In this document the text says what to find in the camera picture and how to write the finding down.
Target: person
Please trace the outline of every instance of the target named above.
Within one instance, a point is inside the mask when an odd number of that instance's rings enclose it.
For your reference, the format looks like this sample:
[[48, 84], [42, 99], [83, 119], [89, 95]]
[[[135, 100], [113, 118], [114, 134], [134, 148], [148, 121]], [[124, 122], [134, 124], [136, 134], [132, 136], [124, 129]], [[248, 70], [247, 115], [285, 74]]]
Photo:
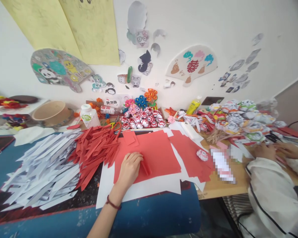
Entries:
[[140, 162], [143, 160], [139, 152], [128, 153], [124, 157], [119, 177], [107, 197], [107, 202], [97, 217], [87, 238], [107, 238], [114, 223], [122, 200], [138, 177]]
[[231, 196], [229, 207], [248, 210], [237, 219], [246, 237], [298, 237], [298, 196], [288, 173], [276, 162], [276, 150], [285, 154], [287, 164], [298, 174], [298, 147], [290, 143], [265, 143], [255, 149], [256, 159], [248, 163], [246, 171], [251, 181], [248, 198], [251, 208], [243, 203], [245, 194]]

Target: yellow paper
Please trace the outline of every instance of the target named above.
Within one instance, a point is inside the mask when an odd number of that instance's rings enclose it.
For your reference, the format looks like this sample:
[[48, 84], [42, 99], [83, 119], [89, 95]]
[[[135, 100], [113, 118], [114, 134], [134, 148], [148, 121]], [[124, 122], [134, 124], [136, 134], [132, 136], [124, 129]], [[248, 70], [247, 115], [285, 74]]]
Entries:
[[113, 0], [60, 0], [88, 64], [120, 65]]
[[1, 2], [35, 50], [58, 49], [82, 59], [58, 0], [1, 0]]

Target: blue table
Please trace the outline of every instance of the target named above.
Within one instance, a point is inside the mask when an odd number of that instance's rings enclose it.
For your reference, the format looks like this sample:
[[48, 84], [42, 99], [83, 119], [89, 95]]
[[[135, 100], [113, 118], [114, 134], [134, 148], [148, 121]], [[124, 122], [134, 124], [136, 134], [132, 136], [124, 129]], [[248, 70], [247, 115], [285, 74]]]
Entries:
[[[33, 144], [14, 147], [0, 154], [0, 188], [21, 162], [16, 162]], [[182, 195], [165, 193], [122, 204], [113, 224], [113, 237], [168, 236], [197, 232], [201, 212], [194, 184]], [[0, 225], [0, 237], [86, 237], [100, 209], [83, 208]]]

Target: red string bracelet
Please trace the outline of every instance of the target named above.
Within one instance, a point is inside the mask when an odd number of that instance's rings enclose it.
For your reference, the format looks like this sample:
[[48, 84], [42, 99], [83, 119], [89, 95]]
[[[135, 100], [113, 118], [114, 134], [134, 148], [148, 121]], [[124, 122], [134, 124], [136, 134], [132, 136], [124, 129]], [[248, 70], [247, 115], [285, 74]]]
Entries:
[[109, 200], [109, 195], [107, 196], [107, 202], [106, 204], [110, 204], [113, 208], [120, 210], [122, 206], [120, 205], [119, 207], [115, 206], [110, 200]]

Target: hand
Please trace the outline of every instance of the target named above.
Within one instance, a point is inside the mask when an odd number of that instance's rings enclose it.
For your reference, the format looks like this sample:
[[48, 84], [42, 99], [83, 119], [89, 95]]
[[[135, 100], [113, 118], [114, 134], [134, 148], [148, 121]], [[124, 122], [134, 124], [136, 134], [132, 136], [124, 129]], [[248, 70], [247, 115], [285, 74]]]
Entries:
[[139, 152], [133, 152], [132, 154], [126, 154], [122, 167], [120, 169], [117, 183], [121, 188], [127, 191], [130, 186], [135, 182], [138, 177], [140, 161], [142, 161], [142, 154]]
[[276, 152], [275, 152], [274, 146], [270, 144], [267, 147], [264, 142], [262, 142], [261, 144], [255, 147], [255, 155], [256, 157], [262, 157], [273, 161], [276, 160], [275, 158]]
[[287, 158], [298, 159], [298, 147], [291, 143], [275, 143], [274, 147], [285, 154]]

